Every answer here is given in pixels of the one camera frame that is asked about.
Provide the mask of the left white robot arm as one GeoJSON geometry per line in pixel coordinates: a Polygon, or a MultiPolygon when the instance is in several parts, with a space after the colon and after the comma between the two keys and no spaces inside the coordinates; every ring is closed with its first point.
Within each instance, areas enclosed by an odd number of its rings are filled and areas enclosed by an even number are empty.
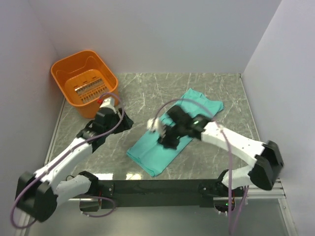
{"type": "Polygon", "coordinates": [[[110,134],[122,133],[132,126],[133,121],[123,109],[101,108],[53,161],[33,174],[24,172],[19,177],[15,206],[36,221],[44,222],[71,198],[79,195],[99,197],[101,189],[95,175],[82,171],[71,180],[66,177],[103,145],[110,134]]]}

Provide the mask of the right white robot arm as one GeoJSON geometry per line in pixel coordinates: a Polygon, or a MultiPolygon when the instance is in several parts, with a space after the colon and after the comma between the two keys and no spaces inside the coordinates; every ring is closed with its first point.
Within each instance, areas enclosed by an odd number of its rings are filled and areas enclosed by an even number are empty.
{"type": "Polygon", "coordinates": [[[205,115],[192,117],[178,105],[171,107],[167,115],[173,125],[167,125],[158,118],[147,122],[147,129],[159,134],[157,141],[164,148],[176,149],[182,137],[190,137],[222,148],[246,162],[245,167],[226,171],[222,175],[216,184],[218,194],[227,196],[233,189],[246,185],[255,185],[266,191],[273,189],[284,167],[279,146],[275,142],[252,140],[216,124],[205,115]]]}

